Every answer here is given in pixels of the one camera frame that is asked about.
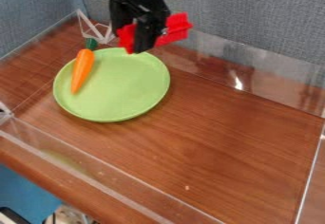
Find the wooden surface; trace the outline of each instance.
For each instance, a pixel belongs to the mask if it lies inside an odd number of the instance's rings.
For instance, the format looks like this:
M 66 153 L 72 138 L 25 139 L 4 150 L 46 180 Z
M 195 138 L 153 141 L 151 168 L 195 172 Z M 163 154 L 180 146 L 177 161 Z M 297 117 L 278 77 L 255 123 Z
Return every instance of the wooden surface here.
M 152 51 L 164 57 L 171 74 L 169 91 L 153 110 L 120 123 L 79 120 L 56 105 L 50 84 L 29 97 L 73 58 L 81 46 L 76 30 L 66 24 L 48 35 L 48 44 L 24 49 L 18 59 L 1 65 L 1 100 L 16 108 L 16 116 L 226 223 L 291 223 L 323 121 L 206 80 L 202 71 L 183 71 L 169 59 L 181 57 L 191 64 L 192 57 L 175 47 Z M 62 53 L 49 55 L 57 43 Z M 26 152 L 4 145 L 4 163 L 99 221 L 148 221 L 79 179 L 70 184 L 60 169 L 49 170 Z

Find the green plate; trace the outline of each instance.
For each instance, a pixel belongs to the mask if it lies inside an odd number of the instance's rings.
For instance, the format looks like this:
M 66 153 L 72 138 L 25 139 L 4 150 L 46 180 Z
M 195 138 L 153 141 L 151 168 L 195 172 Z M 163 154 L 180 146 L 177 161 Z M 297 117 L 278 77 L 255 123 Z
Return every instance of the green plate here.
M 88 121 L 124 121 L 147 112 L 163 98 L 169 76 L 148 53 L 128 55 L 123 48 L 95 51 L 95 63 L 76 94 L 70 94 L 72 60 L 58 72 L 53 95 L 61 108 Z

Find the carrot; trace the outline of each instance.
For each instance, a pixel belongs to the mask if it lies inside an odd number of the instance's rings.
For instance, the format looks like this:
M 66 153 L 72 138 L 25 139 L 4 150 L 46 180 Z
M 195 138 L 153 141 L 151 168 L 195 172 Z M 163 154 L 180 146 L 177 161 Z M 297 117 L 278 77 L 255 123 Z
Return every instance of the carrot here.
M 93 52 L 84 48 L 79 51 L 76 56 L 76 61 L 73 64 L 73 72 L 72 72 L 72 82 L 70 82 L 70 92 L 74 94 L 81 87 L 87 75 L 91 72 L 91 68 L 93 65 L 95 55 Z

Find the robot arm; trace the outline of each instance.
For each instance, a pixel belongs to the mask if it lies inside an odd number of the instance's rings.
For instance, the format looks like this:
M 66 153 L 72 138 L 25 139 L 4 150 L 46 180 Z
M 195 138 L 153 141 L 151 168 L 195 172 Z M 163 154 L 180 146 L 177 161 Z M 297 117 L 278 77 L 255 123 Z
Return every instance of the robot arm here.
M 112 19 L 112 32 L 119 31 L 136 21 L 132 43 L 133 53 L 155 46 L 157 39 L 167 33 L 165 21 L 169 10 L 163 0 L 111 0 L 109 11 Z

